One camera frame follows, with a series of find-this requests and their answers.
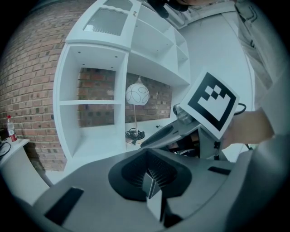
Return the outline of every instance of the white countertop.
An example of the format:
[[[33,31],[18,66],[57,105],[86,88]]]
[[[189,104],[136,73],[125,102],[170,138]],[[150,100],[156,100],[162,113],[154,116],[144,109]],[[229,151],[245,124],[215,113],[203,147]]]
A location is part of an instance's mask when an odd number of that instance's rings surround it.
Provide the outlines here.
[[[0,157],[0,168],[4,165],[4,163],[12,156],[14,155],[21,147],[26,145],[30,140],[23,140],[18,139],[18,142],[12,142],[11,138],[7,138],[3,142],[8,142],[11,144],[10,151],[4,155],[3,157]]]

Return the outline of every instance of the white lamp shade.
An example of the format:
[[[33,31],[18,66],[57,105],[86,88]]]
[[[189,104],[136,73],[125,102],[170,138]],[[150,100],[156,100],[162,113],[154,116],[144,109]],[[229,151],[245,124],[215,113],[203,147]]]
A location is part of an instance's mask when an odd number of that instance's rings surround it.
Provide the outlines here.
[[[132,84],[127,88],[126,100],[129,104],[144,106],[149,100],[149,91],[142,83]]]

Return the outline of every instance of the white wall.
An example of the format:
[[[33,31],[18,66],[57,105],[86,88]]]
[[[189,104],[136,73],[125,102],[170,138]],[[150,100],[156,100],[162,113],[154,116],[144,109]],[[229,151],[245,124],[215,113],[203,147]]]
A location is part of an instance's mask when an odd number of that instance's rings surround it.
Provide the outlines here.
[[[253,90],[250,68],[237,35],[226,19],[221,14],[207,17],[191,23],[179,32],[188,44],[191,83],[194,83],[203,67],[209,67],[237,92],[240,102],[252,110]],[[224,153],[230,161],[234,162],[241,148],[241,145],[231,145],[224,150]]]

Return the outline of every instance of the black vent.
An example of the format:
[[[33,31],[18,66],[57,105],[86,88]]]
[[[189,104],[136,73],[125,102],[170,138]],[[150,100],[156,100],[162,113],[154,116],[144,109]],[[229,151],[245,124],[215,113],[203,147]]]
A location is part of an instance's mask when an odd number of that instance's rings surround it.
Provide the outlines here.
[[[146,201],[146,192],[142,189],[146,172],[150,173],[165,198],[181,196],[191,182],[187,167],[152,149],[140,150],[114,165],[109,172],[109,182],[122,197]]]

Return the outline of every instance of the lamp stand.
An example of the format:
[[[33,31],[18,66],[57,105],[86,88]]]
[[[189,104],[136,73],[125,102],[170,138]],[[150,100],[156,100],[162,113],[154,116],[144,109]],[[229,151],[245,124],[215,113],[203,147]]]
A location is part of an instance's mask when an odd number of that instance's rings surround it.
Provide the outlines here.
[[[136,111],[135,111],[135,105],[134,105],[134,119],[135,119],[135,135],[138,135],[138,129],[137,129],[137,120],[136,120]]]

